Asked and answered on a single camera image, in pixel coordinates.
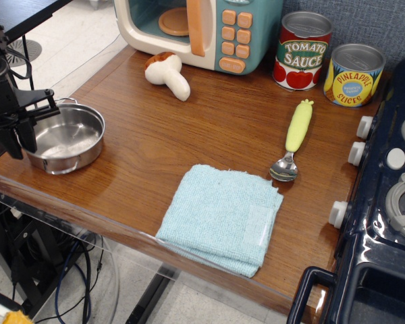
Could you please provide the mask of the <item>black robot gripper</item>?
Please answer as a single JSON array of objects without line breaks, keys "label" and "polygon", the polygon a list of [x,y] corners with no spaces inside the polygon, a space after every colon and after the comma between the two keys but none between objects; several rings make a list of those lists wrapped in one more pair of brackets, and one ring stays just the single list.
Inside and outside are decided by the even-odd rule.
[{"label": "black robot gripper", "polygon": [[23,159],[21,147],[35,153],[34,126],[60,114],[53,95],[51,89],[20,90],[10,70],[0,69],[0,144],[13,159]]}]

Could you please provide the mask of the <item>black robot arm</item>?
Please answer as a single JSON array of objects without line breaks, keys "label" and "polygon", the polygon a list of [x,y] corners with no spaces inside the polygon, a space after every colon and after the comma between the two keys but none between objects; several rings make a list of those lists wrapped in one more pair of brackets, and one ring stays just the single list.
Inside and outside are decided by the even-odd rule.
[{"label": "black robot arm", "polygon": [[9,39],[0,25],[0,145],[14,159],[22,159],[22,151],[37,150],[34,126],[38,121],[60,113],[51,89],[21,90],[15,78],[23,76],[9,67],[6,59]]}]

